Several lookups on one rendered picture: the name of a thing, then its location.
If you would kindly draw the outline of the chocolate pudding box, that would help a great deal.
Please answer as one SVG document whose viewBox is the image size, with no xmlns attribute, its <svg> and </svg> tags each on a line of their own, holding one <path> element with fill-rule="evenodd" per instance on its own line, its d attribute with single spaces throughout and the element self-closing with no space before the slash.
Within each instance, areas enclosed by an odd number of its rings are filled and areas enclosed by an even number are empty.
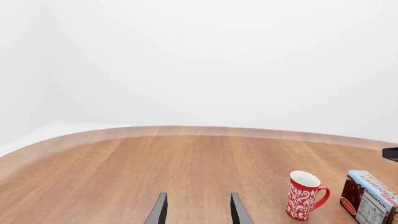
<svg viewBox="0 0 398 224">
<path fill-rule="evenodd" d="M 398 194 L 368 171 L 348 171 L 340 204 L 359 224 L 398 224 Z"/>
</svg>

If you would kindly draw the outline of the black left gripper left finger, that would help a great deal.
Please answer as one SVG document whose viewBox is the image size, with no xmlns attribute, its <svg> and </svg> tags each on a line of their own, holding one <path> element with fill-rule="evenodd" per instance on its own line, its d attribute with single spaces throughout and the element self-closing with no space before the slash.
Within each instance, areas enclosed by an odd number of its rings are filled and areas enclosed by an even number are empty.
<svg viewBox="0 0 398 224">
<path fill-rule="evenodd" d="M 166 224 L 167 219 L 167 193 L 162 192 L 151 210 L 144 224 Z"/>
</svg>

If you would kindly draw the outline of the red mug with white pattern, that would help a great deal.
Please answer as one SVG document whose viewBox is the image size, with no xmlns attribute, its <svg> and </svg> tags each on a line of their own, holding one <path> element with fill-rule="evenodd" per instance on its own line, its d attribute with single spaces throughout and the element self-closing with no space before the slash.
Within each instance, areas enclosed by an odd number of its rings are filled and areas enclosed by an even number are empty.
<svg viewBox="0 0 398 224">
<path fill-rule="evenodd" d="M 311 173 L 292 171 L 285 211 L 296 220 L 308 220 L 311 212 L 324 205 L 330 195 L 330 189 Z"/>
</svg>

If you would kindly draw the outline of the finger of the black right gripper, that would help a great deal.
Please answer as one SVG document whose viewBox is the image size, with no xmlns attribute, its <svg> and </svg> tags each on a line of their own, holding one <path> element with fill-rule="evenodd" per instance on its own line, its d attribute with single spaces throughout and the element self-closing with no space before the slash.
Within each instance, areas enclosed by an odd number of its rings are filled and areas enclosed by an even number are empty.
<svg viewBox="0 0 398 224">
<path fill-rule="evenodd" d="M 398 147 L 382 149 L 382 157 L 394 162 L 398 162 Z"/>
</svg>

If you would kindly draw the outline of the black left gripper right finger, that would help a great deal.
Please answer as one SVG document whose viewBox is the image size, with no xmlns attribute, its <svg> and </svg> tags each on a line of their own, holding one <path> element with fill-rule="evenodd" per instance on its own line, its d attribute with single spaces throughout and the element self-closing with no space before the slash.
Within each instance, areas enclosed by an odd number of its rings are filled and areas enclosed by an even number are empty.
<svg viewBox="0 0 398 224">
<path fill-rule="evenodd" d="M 233 224 L 254 224 L 236 192 L 231 194 L 230 210 Z"/>
</svg>

